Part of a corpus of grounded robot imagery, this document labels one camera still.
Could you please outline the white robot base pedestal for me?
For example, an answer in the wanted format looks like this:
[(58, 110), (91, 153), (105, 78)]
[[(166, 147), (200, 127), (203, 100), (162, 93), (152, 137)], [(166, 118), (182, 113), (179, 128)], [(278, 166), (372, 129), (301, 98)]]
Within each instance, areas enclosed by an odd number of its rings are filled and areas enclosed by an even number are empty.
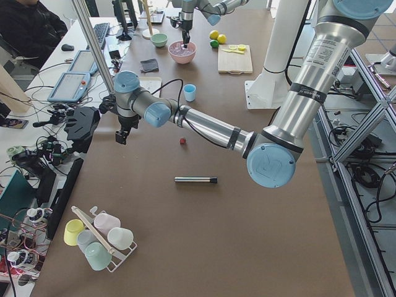
[(310, 1), (280, 1), (261, 74), (245, 81), (246, 105), (250, 110), (276, 109), (288, 93), (286, 69), (304, 25)]

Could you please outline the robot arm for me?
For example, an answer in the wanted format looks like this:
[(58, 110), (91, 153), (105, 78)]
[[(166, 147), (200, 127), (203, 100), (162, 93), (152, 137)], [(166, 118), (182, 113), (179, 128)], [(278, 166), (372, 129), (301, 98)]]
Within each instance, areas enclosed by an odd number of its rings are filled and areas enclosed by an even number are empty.
[(140, 119), (153, 127), (172, 122), (188, 126), (207, 141), (239, 152), (254, 182), (276, 188), (293, 177), (303, 152), (303, 137), (353, 48), (362, 45), (390, 1), (327, 1), (319, 13), (315, 38), (272, 122), (260, 133), (247, 132), (187, 105), (152, 95), (138, 75), (121, 71), (114, 78), (118, 119), (124, 144)]
[(200, 11), (212, 26), (216, 25), (222, 15), (233, 12), (237, 7), (244, 6), (247, 0), (226, 0), (216, 3), (214, 6), (204, 0), (179, 0), (171, 1), (174, 8), (181, 8), (177, 17), (171, 17), (171, 26), (181, 28), (183, 47), (187, 48), (190, 42), (190, 31), (193, 25), (194, 10)]

